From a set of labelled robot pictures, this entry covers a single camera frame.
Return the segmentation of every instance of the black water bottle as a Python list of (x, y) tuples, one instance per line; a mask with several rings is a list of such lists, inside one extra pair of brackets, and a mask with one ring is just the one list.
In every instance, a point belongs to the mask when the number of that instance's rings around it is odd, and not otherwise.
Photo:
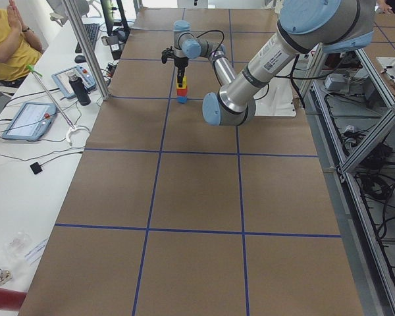
[(88, 105), (91, 103), (89, 97), (89, 91), (85, 88), (82, 78), (78, 77), (74, 70), (70, 71), (68, 74), (68, 83), (73, 89), (74, 94), (76, 94), (78, 101), (81, 105)]

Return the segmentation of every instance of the white desk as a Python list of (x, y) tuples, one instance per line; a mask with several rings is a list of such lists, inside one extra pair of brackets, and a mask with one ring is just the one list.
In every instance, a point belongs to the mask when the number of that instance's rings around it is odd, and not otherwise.
[[(89, 18), (84, 22), (99, 22), (102, 20)], [(113, 58), (109, 47), (102, 45), (99, 35), (95, 54), (100, 67), (105, 69), (108, 62)], [(35, 69), (43, 74), (43, 83), (49, 88), (56, 88), (51, 75), (70, 68), (74, 65), (74, 52), (76, 38), (73, 34), (70, 23), (67, 22), (59, 35), (53, 40), (43, 57), (38, 61)], [(18, 89), (15, 97), (28, 93), (41, 91), (41, 86), (30, 74), (23, 85)], [(54, 92), (56, 100), (62, 98), (60, 91)], [(91, 103), (88, 106), (78, 105), (79, 110), (73, 106), (65, 113), (74, 122), (80, 116), (77, 124), (84, 125), (92, 129), (95, 118), (99, 112), (99, 104), (102, 99), (97, 90), (91, 93)], [(21, 97), (11, 101), (0, 114), (0, 119), (11, 119), (18, 111), (20, 105), (27, 100), (35, 99), (41, 102), (50, 102), (45, 93), (30, 97)], [(59, 104), (65, 108), (72, 105), (76, 99), (62, 100)], [(8, 123), (0, 122), (0, 130), (5, 130)], [(48, 140), (62, 140), (65, 138), (68, 125), (61, 115), (57, 115), (54, 123), (43, 138)], [(85, 145), (89, 134), (79, 131), (72, 135), (73, 147)], [(0, 153), (21, 159), (37, 157), (56, 150), (70, 148), (66, 141), (63, 142), (12, 142), (0, 138)], [(40, 164), (56, 157), (60, 154), (50, 155), (41, 159), (34, 159), (27, 162), (15, 161), (5, 157), (0, 157), (0, 268), (9, 269), (14, 278), (6, 283), (3, 288), (26, 292), (29, 289), (34, 277), (39, 260), (34, 264), (22, 265), (20, 262), (11, 262), (6, 259), (3, 252), (3, 244), (10, 242), (17, 232), (24, 231), (32, 239), (32, 243), (27, 247), (26, 252), (42, 240), (49, 237), (55, 219), (59, 214), (61, 205), (65, 199), (68, 187), (78, 166), (81, 155), (69, 155), (58, 158), (43, 166), (43, 172), (34, 175), (30, 165), (36, 161)], [(0, 316), (17, 315), (15, 312), (0, 311)]]

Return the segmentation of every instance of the label on robot arm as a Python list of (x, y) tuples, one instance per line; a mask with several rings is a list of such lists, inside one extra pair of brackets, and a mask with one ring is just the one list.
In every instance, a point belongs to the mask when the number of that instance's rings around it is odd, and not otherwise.
[(274, 73), (275, 70), (289, 58), (289, 54), (282, 49), (280, 43), (277, 44), (277, 35), (269, 39), (269, 41), (259, 51), (259, 64), (269, 72)]
[(265, 59), (267, 62), (263, 65), (263, 68), (272, 74), (288, 58), (289, 55), (281, 49), (273, 51), (272, 54), (268, 56), (268, 59)]
[(277, 35), (274, 34), (269, 41), (261, 48), (259, 51), (259, 57), (263, 57), (267, 54), (267, 52), (275, 46)]

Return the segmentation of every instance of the person's hand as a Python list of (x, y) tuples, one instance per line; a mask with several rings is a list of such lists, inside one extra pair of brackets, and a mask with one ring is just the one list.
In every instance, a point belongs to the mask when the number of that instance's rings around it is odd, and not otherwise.
[(377, 4), (383, 13), (393, 13), (392, 7), (385, 0), (377, 1)]
[(19, 17), (11, 5), (7, 6), (7, 22), (9, 23), (11, 29), (17, 30), (19, 33), (21, 33), (22, 24), (20, 23)]
[(14, 2), (14, 0), (9, 0), (9, 5), (13, 8), (14, 13), (18, 17), (20, 24), (22, 25), (22, 29), (25, 30), (27, 28), (27, 26), (25, 25), (25, 23), (22, 19), (22, 16), (20, 15), (19, 9), (16, 6), (16, 3)]

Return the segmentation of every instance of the monitor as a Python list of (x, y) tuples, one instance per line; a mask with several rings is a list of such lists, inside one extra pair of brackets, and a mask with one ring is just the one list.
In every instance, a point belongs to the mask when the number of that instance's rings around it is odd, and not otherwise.
[[(127, 38), (130, 34), (130, 28), (127, 24), (126, 15), (124, 14), (122, 0), (117, 0), (117, 6), (113, 6), (113, 0), (101, 0), (101, 6), (103, 9), (103, 16), (105, 19), (105, 26), (107, 28), (107, 35), (108, 36), (117, 36), (118, 40), (126, 43)], [(121, 28), (116, 28), (115, 20), (114, 20), (114, 11), (118, 10), (121, 17)]]

